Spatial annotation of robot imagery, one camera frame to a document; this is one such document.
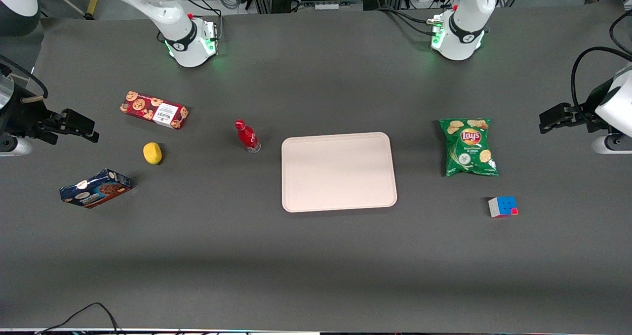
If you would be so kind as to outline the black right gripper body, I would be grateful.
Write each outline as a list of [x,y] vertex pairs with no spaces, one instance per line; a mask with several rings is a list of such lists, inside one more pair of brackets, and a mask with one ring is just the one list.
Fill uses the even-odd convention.
[[9,102],[1,109],[0,132],[2,135],[29,137],[56,144],[58,136],[54,132],[59,127],[54,119],[56,112],[48,110],[42,100],[22,102],[23,98],[33,96],[20,85],[14,88]]

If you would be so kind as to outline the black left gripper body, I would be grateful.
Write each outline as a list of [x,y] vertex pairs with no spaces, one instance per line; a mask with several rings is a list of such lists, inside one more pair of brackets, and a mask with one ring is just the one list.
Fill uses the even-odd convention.
[[572,83],[572,101],[576,110],[575,119],[579,124],[585,124],[588,131],[608,130],[610,125],[596,114],[596,108],[605,99],[613,81],[605,81],[598,87],[591,90],[584,103],[580,104],[577,99],[575,83]]

